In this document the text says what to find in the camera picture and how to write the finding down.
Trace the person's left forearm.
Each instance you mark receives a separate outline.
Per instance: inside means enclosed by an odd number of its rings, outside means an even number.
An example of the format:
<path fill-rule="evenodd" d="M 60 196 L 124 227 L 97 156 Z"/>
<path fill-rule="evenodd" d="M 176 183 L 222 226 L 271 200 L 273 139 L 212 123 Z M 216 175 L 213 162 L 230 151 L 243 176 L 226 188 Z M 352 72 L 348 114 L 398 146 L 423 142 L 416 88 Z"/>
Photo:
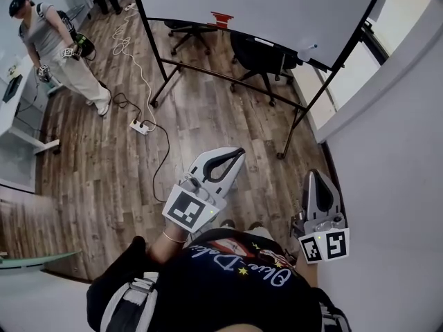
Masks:
<path fill-rule="evenodd" d="M 168 221 L 156 241 L 147 249 L 147 255 L 158 264 L 165 264 L 185 245 L 189 232 Z"/>

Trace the person in dark shirt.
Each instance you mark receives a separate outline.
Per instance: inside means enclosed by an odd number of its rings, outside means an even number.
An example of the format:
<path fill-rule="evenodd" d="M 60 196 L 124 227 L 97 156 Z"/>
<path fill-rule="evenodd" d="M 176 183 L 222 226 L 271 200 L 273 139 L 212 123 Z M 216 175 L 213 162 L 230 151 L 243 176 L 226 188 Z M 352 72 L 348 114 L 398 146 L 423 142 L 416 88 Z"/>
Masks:
<path fill-rule="evenodd" d="M 215 332 L 249 324 L 262 332 L 321 332 L 320 303 L 273 240 L 227 228 L 209 230 L 159 264 L 142 237 L 87 291 L 87 321 L 98 331 L 111 296 L 146 272 L 157 272 L 149 332 Z"/>

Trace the red whiteboard eraser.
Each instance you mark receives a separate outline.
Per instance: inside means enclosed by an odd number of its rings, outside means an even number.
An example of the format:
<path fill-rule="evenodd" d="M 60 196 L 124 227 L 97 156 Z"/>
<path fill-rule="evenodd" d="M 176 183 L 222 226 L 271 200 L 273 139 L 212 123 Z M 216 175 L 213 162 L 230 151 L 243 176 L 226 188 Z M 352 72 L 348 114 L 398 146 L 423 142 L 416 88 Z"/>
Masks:
<path fill-rule="evenodd" d="M 234 16 L 223 14 L 220 12 L 211 12 L 212 16 L 215 18 L 214 22 L 208 23 L 209 26 L 214 26 L 217 28 L 228 28 L 228 23 L 231 19 L 234 19 Z"/>

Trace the black office chair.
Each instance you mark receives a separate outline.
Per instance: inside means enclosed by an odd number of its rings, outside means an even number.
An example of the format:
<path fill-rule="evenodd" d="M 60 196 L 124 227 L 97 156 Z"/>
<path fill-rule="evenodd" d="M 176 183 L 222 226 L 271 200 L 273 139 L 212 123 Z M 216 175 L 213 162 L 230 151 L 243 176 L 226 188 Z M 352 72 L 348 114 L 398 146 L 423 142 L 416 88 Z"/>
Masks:
<path fill-rule="evenodd" d="M 239 62 L 248 72 L 239 80 L 244 81 L 255 75 L 260 75 L 269 93 L 272 92 L 268 74 L 274 74 L 278 81 L 280 76 L 287 79 L 287 84 L 293 82 L 293 76 L 287 70 L 297 66 L 297 59 L 279 51 L 277 48 L 253 41 L 238 33 L 230 34 L 230 44 L 234 55 L 232 63 Z"/>
<path fill-rule="evenodd" d="M 205 47 L 205 54 L 210 55 L 210 48 L 203 38 L 204 33 L 215 32 L 216 29 L 204 27 L 198 24 L 192 24 L 184 21 L 177 20 L 167 20 L 164 24 L 170 29 L 168 36 L 172 37 L 174 33 L 184 33 L 185 35 L 172 47 L 170 54 L 175 56 L 177 54 L 177 49 L 185 44 L 189 38 L 195 37 L 198 39 Z"/>

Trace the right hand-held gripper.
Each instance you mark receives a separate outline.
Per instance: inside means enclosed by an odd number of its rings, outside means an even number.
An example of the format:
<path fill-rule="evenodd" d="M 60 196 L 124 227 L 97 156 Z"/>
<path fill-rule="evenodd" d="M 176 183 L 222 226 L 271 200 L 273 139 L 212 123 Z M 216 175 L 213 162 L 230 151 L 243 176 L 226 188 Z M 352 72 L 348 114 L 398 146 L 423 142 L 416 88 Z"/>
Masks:
<path fill-rule="evenodd" d="M 292 232 L 308 264 L 349 256 L 350 229 L 341 212 L 340 193 L 332 180 L 318 170 L 305 176 L 302 209 L 293 220 Z"/>

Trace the green glass table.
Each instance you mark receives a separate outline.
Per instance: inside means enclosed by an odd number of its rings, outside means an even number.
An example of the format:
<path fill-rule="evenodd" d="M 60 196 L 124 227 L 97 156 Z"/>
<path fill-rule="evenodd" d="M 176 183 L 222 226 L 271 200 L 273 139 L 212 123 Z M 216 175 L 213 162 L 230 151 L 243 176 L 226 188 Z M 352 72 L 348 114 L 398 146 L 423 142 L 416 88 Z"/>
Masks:
<path fill-rule="evenodd" d="M 2 259 L 0 260 L 0 270 L 40 267 L 48 262 L 71 257 L 78 253 L 80 253 L 80 251 L 68 252 L 68 253 L 62 253 L 58 255 L 50 255 L 44 257 L 33 257 L 33 258 L 23 258 L 23 259 Z"/>

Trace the black framed window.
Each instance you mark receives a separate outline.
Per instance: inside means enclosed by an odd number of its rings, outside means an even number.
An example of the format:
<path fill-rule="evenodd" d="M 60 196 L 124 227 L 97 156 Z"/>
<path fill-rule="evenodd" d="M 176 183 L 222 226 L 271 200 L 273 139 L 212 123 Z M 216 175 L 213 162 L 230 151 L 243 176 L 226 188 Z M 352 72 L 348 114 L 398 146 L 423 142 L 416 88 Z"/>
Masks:
<path fill-rule="evenodd" d="M 377 66 L 403 42 L 431 0 L 377 0 L 362 27 L 361 43 Z"/>

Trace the person's right forearm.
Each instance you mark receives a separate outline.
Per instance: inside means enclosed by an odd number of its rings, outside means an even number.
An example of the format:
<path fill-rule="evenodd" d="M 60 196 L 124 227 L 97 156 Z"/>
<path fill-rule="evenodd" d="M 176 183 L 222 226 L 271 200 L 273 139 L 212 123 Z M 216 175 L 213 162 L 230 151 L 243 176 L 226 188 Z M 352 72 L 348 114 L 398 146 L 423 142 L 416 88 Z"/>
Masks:
<path fill-rule="evenodd" d="M 318 288 L 318 264 L 307 264 L 304 276 L 311 287 Z"/>

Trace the round dark glass table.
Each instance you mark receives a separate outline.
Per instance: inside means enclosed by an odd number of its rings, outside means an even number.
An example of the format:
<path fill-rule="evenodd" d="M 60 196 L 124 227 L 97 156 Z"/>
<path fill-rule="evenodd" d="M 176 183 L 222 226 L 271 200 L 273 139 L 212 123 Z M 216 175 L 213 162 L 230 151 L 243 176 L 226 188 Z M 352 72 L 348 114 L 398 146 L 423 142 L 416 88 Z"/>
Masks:
<path fill-rule="evenodd" d="M 85 5 L 76 6 L 66 12 L 67 17 L 70 20 L 74 20 L 83 10 L 85 9 Z"/>

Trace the white standing desk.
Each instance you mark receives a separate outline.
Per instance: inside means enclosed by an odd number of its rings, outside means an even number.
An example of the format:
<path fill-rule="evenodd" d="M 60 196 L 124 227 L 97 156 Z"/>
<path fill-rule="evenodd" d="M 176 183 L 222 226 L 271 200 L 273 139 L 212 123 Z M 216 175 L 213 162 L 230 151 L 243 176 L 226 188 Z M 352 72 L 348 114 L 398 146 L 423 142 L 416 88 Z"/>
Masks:
<path fill-rule="evenodd" d="M 35 69 L 29 56 L 21 59 L 18 68 L 18 87 L 9 101 L 0 102 L 0 137 L 10 133 L 34 147 L 34 154 L 52 149 L 55 154 L 60 152 L 60 140 L 51 136 L 52 141 L 44 143 L 34 136 L 13 125 L 15 116 L 18 114 L 19 103 L 25 98 L 25 88 L 30 76 L 35 76 Z"/>

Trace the black flat device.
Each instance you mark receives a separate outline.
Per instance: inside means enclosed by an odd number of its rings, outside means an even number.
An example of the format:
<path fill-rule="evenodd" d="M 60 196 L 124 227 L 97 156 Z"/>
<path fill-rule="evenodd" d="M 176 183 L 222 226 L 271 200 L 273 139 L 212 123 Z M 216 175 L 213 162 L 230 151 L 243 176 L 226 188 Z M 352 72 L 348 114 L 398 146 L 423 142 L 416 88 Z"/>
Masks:
<path fill-rule="evenodd" d="M 5 103 L 9 102 L 9 100 L 15 96 L 22 79 L 22 75 L 19 74 L 10 80 L 2 99 Z"/>

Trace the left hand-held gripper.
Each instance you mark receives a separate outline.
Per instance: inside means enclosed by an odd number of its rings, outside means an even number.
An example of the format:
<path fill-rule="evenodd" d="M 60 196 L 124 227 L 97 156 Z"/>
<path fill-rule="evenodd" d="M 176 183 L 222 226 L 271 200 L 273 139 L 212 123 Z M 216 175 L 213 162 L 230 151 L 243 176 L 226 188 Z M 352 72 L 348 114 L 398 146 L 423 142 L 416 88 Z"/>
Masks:
<path fill-rule="evenodd" d="M 246 151 L 241 147 L 220 147 L 200 154 L 172 188 L 162 215 L 189 233 L 214 221 L 227 206 L 225 196 L 245 158 Z M 225 163 L 224 171 L 213 176 L 213 170 Z"/>

